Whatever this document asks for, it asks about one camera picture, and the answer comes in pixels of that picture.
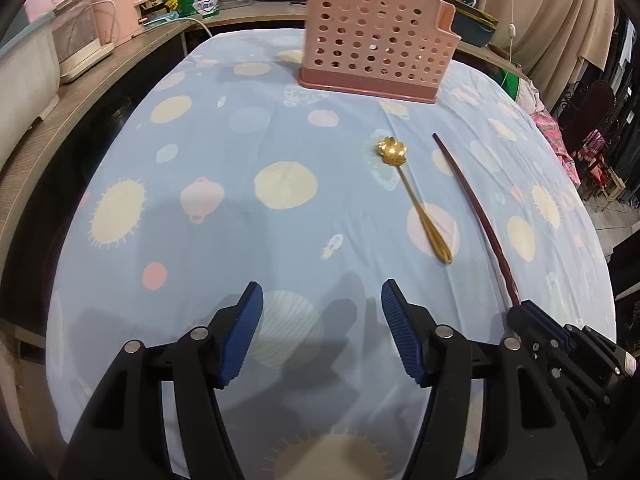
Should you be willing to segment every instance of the pink utensil holder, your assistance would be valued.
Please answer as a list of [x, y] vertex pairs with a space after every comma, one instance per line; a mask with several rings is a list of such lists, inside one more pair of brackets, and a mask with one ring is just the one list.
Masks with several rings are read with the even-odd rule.
[[307, 0], [298, 81], [433, 104], [460, 37], [442, 0]]

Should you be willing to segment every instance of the silver bolt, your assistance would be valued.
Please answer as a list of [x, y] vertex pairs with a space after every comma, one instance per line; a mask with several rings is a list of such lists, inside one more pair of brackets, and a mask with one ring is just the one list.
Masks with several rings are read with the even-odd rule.
[[138, 350], [140, 350], [141, 346], [142, 345], [140, 344], [140, 341], [138, 341], [137, 339], [132, 339], [131, 341], [125, 343], [124, 351], [127, 354], [135, 354]]
[[197, 326], [193, 330], [191, 330], [191, 339], [195, 339], [196, 341], [200, 341], [201, 339], [206, 338], [209, 335], [209, 330], [204, 328], [203, 326]]
[[514, 338], [514, 337], [508, 337], [507, 339], [504, 340], [504, 345], [509, 349], [509, 350], [520, 350], [520, 342]]
[[453, 329], [449, 325], [438, 325], [436, 327], [436, 336], [449, 339], [453, 337]]

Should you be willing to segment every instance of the pink floral cloth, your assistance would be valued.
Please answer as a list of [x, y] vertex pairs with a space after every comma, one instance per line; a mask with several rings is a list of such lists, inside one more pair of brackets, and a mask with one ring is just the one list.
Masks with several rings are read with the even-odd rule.
[[580, 179], [578, 178], [578, 172], [575, 170], [574, 160], [566, 150], [564, 140], [562, 140], [562, 133], [560, 132], [560, 127], [558, 126], [558, 123], [556, 123], [556, 120], [551, 116], [546, 108], [541, 112], [532, 114], [531, 118], [545, 136], [549, 145], [551, 145], [551, 148], [554, 150], [560, 164], [564, 167], [564, 171], [567, 176], [576, 186], [580, 186]]

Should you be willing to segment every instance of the curtain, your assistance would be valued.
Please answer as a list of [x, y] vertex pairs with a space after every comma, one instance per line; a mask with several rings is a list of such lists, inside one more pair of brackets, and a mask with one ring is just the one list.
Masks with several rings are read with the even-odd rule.
[[[492, 43], [509, 49], [512, 0], [479, 0], [500, 20]], [[604, 70], [615, 20], [614, 0], [513, 0], [513, 60], [540, 90], [551, 110], [585, 62]]]

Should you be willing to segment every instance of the tablecloth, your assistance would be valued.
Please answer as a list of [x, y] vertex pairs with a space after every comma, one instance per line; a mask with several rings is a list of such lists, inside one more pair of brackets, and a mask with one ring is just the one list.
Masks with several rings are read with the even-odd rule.
[[[250, 480], [401, 478], [428, 400], [402, 368], [380, 305], [395, 278], [411, 303], [496, 343], [508, 301], [440, 134], [484, 207], [523, 299], [559, 323], [615, 336], [596, 232], [532, 119], [482, 73], [452, 62], [435, 105], [296, 83], [302, 30], [220, 34], [145, 97], [74, 216], [56, 271], [47, 379], [63, 436], [121, 346], [176, 340], [235, 304], [264, 311], [239, 377], [218, 394]], [[434, 257], [394, 168], [454, 255]], [[174, 470], [187, 475], [172, 389]], [[460, 472], [478, 445], [474, 384]]]

